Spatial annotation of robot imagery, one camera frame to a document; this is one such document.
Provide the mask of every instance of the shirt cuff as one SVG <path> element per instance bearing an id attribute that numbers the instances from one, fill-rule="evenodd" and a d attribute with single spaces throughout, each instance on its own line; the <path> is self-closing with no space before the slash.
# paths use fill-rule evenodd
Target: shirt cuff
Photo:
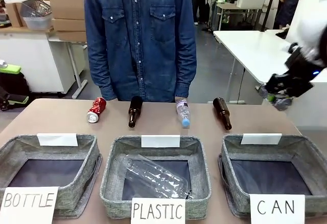
<path id="1" fill-rule="evenodd" d="M 189 96 L 190 85 L 185 83 L 176 83 L 175 97 L 187 98 Z"/>
<path id="2" fill-rule="evenodd" d="M 112 86 L 101 87 L 100 91 L 101 91 L 102 97 L 107 101 L 117 98 L 116 94 L 114 93 L 114 91 L 112 89 Z"/>

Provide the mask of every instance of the paper sign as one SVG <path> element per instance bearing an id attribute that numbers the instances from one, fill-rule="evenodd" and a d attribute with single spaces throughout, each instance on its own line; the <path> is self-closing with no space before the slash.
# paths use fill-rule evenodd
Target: paper sign
<path id="1" fill-rule="evenodd" d="M 38 133 L 40 146 L 78 146 L 75 133 Z"/>
<path id="2" fill-rule="evenodd" d="M 180 136 L 142 136 L 141 147 L 179 147 Z"/>
<path id="3" fill-rule="evenodd" d="M 1 204 L 0 223 L 51 224 L 58 187 L 8 187 Z"/>
<path id="4" fill-rule="evenodd" d="M 304 195 L 250 194 L 251 224 L 304 224 Z"/>
<path id="5" fill-rule="evenodd" d="M 185 199 L 132 199 L 131 224 L 185 224 Z"/>
<path id="6" fill-rule="evenodd" d="M 241 145 L 278 145 L 281 133 L 245 133 Z"/>

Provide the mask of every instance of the plastic bottle in bin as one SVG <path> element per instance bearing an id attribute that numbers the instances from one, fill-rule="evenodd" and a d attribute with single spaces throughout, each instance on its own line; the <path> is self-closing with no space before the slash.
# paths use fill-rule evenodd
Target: plastic bottle in bin
<path id="1" fill-rule="evenodd" d="M 129 180 L 134 196 L 153 198 L 191 198 L 186 179 L 171 173 L 140 154 L 123 158 L 120 173 Z"/>
<path id="2" fill-rule="evenodd" d="M 176 109 L 183 128 L 188 128 L 190 126 L 191 114 L 187 99 L 177 101 Z"/>

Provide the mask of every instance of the cardboard box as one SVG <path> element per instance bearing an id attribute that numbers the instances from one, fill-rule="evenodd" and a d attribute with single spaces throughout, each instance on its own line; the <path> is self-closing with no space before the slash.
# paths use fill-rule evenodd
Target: cardboard box
<path id="1" fill-rule="evenodd" d="M 85 21 L 79 19 L 52 19 L 55 31 L 86 31 Z"/>
<path id="2" fill-rule="evenodd" d="M 86 42 L 85 31 L 57 31 L 56 34 L 62 41 Z"/>
<path id="3" fill-rule="evenodd" d="M 6 9 L 12 27 L 22 27 L 22 22 L 19 16 L 16 3 L 6 3 Z"/>
<path id="4" fill-rule="evenodd" d="M 53 18 L 84 20 L 84 0 L 50 0 Z"/>
<path id="5" fill-rule="evenodd" d="M 17 11 L 19 13 L 19 18 L 20 18 L 20 21 L 21 21 L 21 25 L 22 26 L 27 26 L 26 23 L 25 23 L 25 20 L 20 15 L 21 3 L 16 3 L 16 7 L 17 7 Z"/>

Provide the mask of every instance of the shirt sleeve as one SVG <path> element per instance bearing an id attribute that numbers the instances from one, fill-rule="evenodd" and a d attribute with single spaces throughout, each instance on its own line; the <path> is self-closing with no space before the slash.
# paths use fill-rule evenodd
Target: shirt sleeve
<path id="1" fill-rule="evenodd" d="M 196 44 L 191 0 L 175 0 L 177 83 L 175 97 L 189 96 L 196 74 Z"/>
<path id="2" fill-rule="evenodd" d="M 113 100 L 116 95 L 111 86 L 106 35 L 102 8 L 98 0 L 84 0 L 88 61 L 93 82 L 102 97 Z"/>

